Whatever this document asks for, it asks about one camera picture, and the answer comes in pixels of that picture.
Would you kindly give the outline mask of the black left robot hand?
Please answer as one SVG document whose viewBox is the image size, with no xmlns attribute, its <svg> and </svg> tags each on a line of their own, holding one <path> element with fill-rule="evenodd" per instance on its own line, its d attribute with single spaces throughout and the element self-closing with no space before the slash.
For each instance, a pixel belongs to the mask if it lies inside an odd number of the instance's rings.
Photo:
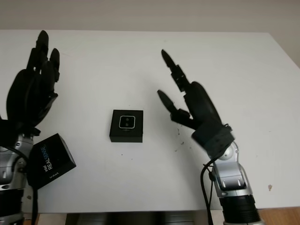
<svg viewBox="0 0 300 225">
<path fill-rule="evenodd" d="M 48 57 L 49 36 L 42 30 L 32 48 L 27 67 L 15 77 L 7 96 L 7 118 L 36 127 L 50 111 L 58 94 L 60 52 L 54 48 Z"/>
</svg>

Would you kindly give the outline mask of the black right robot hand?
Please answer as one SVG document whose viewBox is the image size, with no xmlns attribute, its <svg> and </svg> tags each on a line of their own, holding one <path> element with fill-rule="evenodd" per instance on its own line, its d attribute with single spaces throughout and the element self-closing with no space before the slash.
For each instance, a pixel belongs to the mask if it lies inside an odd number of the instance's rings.
<svg viewBox="0 0 300 225">
<path fill-rule="evenodd" d="M 204 87 L 198 82 L 189 82 L 181 67 L 175 64 L 165 50 L 161 50 L 161 55 L 180 92 L 185 93 L 184 100 L 188 107 L 188 111 L 177 109 L 173 101 L 162 90 L 158 90 L 158 96 L 170 113 L 171 120 L 194 130 L 210 119 L 221 123 L 221 118 Z"/>
</svg>

